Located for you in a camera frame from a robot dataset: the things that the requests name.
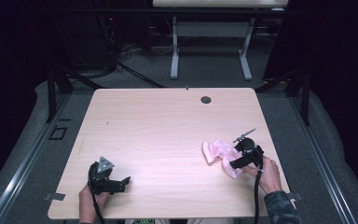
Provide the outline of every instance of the table top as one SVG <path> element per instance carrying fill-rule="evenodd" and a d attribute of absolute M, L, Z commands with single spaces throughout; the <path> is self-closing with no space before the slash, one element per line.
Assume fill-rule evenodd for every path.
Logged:
<path fill-rule="evenodd" d="M 200 99 L 211 98 L 209 104 Z M 221 161 L 208 165 L 204 142 L 249 137 L 281 167 L 252 89 L 97 90 L 89 104 L 57 193 L 52 219 L 77 219 L 78 192 L 90 166 L 104 156 L 110 178 L 131 176 L 124 193 L 110 196 L 105 218 L 252 217 L 255 180 L 229 177 Z M 283 189 L 289 191 L 281 169 Z M 260 216 L 266 216 L 259 190 Z"/>
<path fill-rule="evenodd" d="M 153 0 L 154 7 L 286 7 L 288 0 Z"/>

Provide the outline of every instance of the pink towel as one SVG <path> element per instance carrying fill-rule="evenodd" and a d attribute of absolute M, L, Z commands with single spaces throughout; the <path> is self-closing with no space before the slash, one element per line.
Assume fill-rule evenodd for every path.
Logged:
<path fill-rule="evenodd" d="M 215 162 L 216 158 L 223 159 L 223 168 L 232 178 L 237 178 L 242 173 L 242 169 L 234 169 L 229 164 L 242 156 L 232 145 L 218 139 L 213 144 L 204 142 L 202 150 L 208 164 Z"/>

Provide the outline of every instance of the dark background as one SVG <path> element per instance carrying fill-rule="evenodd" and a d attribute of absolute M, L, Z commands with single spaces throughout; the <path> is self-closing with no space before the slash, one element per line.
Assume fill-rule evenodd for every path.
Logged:
<path fill-rule="evenodd" d="M 79 7 L 93 7 L 85 0 L 76 3 Z M 150 7 L 150 1 L 137 3 L 131 6 Z M 346 162 L 358 177 L 358 1 L 334 5 L 338 3 L 289 2 L 289 10 L 329 11 L 333 16 L 283 21 L 265 78 L 279 77 L 301 66 L 315 48 L 314 39 L 322 36 L 325 41 L 316 50 L 317 60 L 309 70 L 311 89 L 334 121 L 345 147 Z M 104 69 L 114 63 L 101 37 L 97 18 L 55 18 L 55 27 L 50 17 L 30 17 L 24 13 L 21 9 L 27 4 L 77 7 L 69 1 L 0 1 L 0 170 L 34 108 L 34 88 L 47 79 L 53 62 L 75 69 Z M 150 43 L 145 28 L 158 18 L 135 19 L 123 19 L 129 28 L 126 35 L 147 49 Z M 68 39 L 62 40 L 60 32 Z M 68 48 L 73 46 L 83 46 L 80 50 L 87 52 L 89 58 L 68 54 Z"/>

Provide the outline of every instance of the sleeve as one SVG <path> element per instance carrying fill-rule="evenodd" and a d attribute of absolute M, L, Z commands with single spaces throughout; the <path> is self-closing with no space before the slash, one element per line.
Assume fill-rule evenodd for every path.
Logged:
<path fill-rule="evenodd" d="M 272 192 L 264 197 L 268 217 L 273 224 L 303 224 L 303 220 L 293 207 L 286 192 L 283 190 Z"/>

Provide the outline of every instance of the gray carpet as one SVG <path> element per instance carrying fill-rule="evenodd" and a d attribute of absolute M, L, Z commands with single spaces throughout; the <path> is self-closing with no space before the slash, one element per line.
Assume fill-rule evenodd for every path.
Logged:
<path fill-rule="evenodd" d="M 242 76 L 236 51 L 241 47 L 238 39 L 187 40 L 180 48 L 179 78 L 176 80 L 171 80 L 169 75 L 171 53 L 157 54 L 153 51 L 134 50 L 124 64 L 167 87 L 256 88 L 262 85 L 261 78 L 272 45 L 273 41 L 270 39 L 253 39 L 248 53 L 254 77 L 252 81 L 245 81 Z M 119 70 L 109 76 L 93 80 L 107 88 L 149 88 L 140 79 Z M 37 163 L 4 218 L 5 223 L 62 223 L 48 218 L 49 201 L 43 200 L 43 197 L 48 192 L 55 192 L 57 188 L 92 96 L 89 87 L 76 80 L 73 80 L 73 84 L 76 90 L 69 97 L 57 121 L 52 124 L 67 128 L 67 132 L 62 140 L 44 141 Z M 0 173 L 0 198 L 23 158 L 34 148 L 39 134 L 46 128 L 47 84 L 41 84 L 36 91 L 38 101 L 34 112 Z M 341 223 L 337 209 L 315 165 L 310 142 L 303 131 L 301 120 L 296 117 L 297 111 L 291 104 L 293 99 L 287 99 L 281 87 L 266 93 L 258 93 L 257 96 L 290 188 L 304 196 L 303 200 L 296 203 L 299 214 L 306 223 Z M 313 94 L 310 97 L 310 123 L 310 128 L 358 223 L 358 182 L 343 160 L 343 148 L 337 130 L 321 102 Z M 243 218 L 241 223 L 253 223 L 253 220 Z M 269 221 L 262 217 L 260 223 Z"/>

